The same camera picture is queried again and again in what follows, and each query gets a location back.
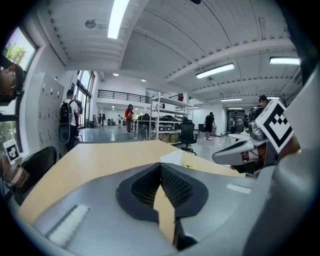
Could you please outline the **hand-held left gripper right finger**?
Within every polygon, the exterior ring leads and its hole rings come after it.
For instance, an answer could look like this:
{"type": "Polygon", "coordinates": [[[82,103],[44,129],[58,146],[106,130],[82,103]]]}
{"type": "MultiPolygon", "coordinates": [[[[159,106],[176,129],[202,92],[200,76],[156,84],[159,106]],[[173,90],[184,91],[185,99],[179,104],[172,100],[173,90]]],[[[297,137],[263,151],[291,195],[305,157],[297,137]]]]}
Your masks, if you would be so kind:
{"type": "Polygon", "coordinates": [[[170,163],[159,169],[174,208],[174,238],[166,256],[243,256],[258,218],[261,182],[170,163]]]}

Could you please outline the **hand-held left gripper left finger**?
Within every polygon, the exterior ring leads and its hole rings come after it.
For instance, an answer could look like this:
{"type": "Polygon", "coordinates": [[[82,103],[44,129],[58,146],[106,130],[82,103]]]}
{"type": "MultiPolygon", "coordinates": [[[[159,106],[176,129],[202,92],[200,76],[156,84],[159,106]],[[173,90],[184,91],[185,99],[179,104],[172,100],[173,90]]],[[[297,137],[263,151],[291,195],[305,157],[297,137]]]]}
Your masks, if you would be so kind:
{"type": "Polygon", "coordinates": [[[77,256],[173,256],[154,209],[159,163],[92,179],[48,207],[33,227],[77,256]]]}

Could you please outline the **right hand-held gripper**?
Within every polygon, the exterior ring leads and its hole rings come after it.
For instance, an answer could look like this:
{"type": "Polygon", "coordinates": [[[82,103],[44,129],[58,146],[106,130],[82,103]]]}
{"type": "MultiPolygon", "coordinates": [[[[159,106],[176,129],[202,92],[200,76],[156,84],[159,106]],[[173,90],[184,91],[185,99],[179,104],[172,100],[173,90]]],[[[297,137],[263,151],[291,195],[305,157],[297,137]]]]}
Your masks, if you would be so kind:
{"type": "Polygon", "coordinates": [[[216,164],[230,165],[238,173],[251,174],[275,165],[281,150],[293,136],[293,129],[286,119],[286,107],[278,100],[271,100],[262,112],[249,123],[249,136],[215,152],[216,164]]]}

